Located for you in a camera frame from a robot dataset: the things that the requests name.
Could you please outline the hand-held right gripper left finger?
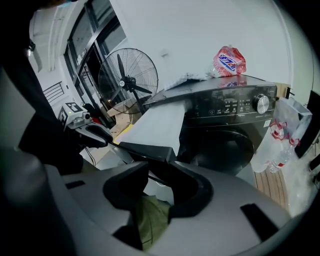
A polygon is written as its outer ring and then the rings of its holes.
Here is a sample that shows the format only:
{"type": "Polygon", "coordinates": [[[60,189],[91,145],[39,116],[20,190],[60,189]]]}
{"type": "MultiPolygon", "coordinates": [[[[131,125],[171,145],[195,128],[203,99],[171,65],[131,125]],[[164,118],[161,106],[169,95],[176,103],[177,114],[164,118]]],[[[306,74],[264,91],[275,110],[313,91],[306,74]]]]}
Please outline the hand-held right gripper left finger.
{"type": "Polygon", "coordinates": [[[90,173],[61,176],[45,166],[54,202],[72,236],[76,256],[146,256],[118,239],[125,234],[138,242],[134,226],[135,201],[120,191],[118,183],[131,174],[147,171],[146,162],[90,173]]]}

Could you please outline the translucent plastic bag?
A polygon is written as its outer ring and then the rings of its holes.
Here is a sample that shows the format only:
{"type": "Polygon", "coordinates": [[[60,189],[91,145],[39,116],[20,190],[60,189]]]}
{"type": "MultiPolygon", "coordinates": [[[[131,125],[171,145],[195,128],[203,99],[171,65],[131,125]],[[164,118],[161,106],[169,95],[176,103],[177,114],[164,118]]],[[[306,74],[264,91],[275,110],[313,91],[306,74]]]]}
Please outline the translucent plastic bag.
{"type": "Polygon", "coordinates": [[[312,117],[311,111],[294,98],[281,97],[275,103],[272,126],[285,146],[291,140],[294,142],[295,152],[298,153],[312,117]]]}

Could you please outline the checked cloth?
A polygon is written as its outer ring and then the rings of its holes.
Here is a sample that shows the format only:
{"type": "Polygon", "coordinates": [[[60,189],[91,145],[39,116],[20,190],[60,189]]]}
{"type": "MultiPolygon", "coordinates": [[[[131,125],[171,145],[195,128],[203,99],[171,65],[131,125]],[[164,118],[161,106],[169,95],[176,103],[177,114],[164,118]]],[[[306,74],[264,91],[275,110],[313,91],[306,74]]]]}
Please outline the checked cloth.
{"type": "Polygon", "coordinates": [[[174,87],[177,87],[183,83],[190,82],[190,81],[205,81],[207,80],[207,77],[205,75],[199,75],[195,73],[186,72],[180,76],[177,76],[173,79],[171,79],[169,82],[167,82],[163,89],[165,91],[170,90],[174,87]]]}

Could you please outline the black framed glass door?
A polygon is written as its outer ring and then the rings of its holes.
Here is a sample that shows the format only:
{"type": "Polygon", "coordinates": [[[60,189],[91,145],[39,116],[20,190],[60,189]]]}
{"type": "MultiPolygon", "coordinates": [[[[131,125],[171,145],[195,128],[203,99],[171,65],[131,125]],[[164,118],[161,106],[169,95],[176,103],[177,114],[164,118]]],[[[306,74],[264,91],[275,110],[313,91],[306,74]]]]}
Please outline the black framed glass door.
{"type": "Polygon", "coordinates": [[[67,38],[64,60],[83,104],[104,109],[99,71],[128,40],[110,0],[85,0],[67,38]]]}

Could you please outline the person's green trousers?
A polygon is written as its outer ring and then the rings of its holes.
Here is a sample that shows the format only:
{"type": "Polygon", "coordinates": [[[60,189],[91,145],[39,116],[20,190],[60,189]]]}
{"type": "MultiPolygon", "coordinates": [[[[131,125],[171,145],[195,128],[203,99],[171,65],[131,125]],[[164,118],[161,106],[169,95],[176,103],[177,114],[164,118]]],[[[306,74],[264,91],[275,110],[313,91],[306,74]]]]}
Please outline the person's green trousers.
{"type": "Polygon", "coordinates": [[[136,223],[143,251],[148,251],[167,229],[170,207],[155,195],[144,195],[137,201],[136,223]]]}

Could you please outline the black balcony railing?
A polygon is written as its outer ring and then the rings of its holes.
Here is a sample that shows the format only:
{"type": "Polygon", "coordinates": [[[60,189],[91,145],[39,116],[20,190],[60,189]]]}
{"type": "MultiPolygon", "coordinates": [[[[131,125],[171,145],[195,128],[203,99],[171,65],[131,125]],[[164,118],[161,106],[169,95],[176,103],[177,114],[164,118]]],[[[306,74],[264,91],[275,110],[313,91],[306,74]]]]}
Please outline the black balcony railing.
{"type": "Polygon", "coordinates": [[[62,88],[62,81],[59,81],[52,86],[48,87],[43,91],[43,94],[48,101],[48,103],[52,103],[53,101],[57,100],[59,97],[65,94],[62,88]]]}

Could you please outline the small clear water bottle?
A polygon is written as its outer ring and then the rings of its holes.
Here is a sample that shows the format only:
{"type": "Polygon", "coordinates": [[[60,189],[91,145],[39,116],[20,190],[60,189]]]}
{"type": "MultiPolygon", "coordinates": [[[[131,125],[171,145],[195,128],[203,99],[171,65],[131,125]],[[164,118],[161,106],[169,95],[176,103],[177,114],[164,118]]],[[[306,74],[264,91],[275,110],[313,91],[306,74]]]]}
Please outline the small clear water bottle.
{"type": "Polygon", "coordinates": [[[276,156],[271,160],[268,167],[271,173],[277,173],[280,171],[285,164],[289,162],[295,152],[295,147],[299,144],[298,141],[289,140],[283,146],[282,150],[276,154],[276,156]]]}

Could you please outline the cardboard box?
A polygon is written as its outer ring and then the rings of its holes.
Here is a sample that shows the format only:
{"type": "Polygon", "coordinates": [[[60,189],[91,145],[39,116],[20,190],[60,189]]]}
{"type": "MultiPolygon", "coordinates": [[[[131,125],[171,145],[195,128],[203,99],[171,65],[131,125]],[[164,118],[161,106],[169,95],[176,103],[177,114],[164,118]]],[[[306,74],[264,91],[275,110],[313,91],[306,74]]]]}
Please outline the cardboard box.
{"type": "Polygon", "coordinates": [[[129,125],[134,125],[142,116],[138,103],[122,101],[107,111],[110,117],[115,118],[115,126],[110,129],[115,138],[129,125]]]}

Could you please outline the black pedestal fan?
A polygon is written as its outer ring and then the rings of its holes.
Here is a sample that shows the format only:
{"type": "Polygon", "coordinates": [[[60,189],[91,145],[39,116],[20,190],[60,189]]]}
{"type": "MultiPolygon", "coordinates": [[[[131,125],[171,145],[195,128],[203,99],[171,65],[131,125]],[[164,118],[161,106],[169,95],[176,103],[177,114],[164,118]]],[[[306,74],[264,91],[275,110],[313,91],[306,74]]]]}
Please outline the black pedestal fan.
{"type": "Polygon", "coordinates": [[[146,53],[131,47],[109,53],[98,73],[98,88],[109,109],[126,101],[137,103],[144,114],[144,103],[157,93],[158,84],[154,62],[146,53]]]}

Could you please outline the red detergent bag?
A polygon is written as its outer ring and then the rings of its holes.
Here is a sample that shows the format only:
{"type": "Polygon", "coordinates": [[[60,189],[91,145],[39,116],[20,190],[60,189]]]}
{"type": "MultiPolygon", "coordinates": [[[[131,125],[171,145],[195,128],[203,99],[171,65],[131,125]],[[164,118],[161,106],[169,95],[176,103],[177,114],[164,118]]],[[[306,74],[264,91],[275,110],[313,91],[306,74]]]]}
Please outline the red detergent bag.
{"type": "Polygon", "coordinates": [[[223,46],[212,58],[205,74],[212,78],[239,76],[247,71],[247,62],[240,51],[231,45],[223,46]]]}

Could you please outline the wooden board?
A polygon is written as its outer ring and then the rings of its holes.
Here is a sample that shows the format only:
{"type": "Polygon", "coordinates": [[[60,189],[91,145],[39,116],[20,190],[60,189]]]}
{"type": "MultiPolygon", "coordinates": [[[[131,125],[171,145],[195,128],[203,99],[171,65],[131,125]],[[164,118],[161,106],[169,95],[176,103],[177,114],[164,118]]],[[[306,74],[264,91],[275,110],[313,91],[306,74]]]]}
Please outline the wooden board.
{"type": "Polygon", "coordinates": [[[277,92],[276,92],[276,100],[279,100],[280,98],[286,98],[289,99],[291,95],[291,86],[286,83],[275,83],[277,92]]]}

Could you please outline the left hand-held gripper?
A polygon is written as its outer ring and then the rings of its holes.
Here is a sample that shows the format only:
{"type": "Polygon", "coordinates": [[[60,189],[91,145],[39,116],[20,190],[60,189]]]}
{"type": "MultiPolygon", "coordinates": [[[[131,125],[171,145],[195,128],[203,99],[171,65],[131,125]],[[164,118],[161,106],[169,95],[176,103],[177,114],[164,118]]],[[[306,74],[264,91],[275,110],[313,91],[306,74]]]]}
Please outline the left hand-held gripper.
{"type": "Polygon", "coordinates": [[[104,148],[113,142],[110,130],[101,124],[92,123],[90,113],[75,102],[63,103],[57,119],[63,129],[74,130],[79,128],[79,144],[88,148],[104,148]]]}

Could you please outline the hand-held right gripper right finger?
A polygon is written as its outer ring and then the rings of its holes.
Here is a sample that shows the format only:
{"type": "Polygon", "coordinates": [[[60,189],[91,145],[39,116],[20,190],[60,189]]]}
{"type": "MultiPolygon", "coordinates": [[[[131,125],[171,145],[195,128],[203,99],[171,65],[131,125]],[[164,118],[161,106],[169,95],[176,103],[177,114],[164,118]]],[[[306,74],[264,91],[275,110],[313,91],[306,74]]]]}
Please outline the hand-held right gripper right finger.
{"type": "Polygon", "coordinates": [[[244,180],[173,161],[159,175],[172,188],[168,226],[153,256],[264,255],[288,212],[244,180]]]}

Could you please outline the black washing machine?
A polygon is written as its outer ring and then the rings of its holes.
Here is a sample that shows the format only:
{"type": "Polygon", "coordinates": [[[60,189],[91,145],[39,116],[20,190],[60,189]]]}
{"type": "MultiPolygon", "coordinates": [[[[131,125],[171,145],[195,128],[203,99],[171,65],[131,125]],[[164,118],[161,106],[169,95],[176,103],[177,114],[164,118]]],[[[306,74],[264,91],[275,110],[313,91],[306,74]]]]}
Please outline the black washing machine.
{"type": "Polygon", "coordinates": [[[277,86],[248,75],[186,81],[145,102],[184,101],[179,162],[237,175],[253,158],[273,118],[277,86]]]}

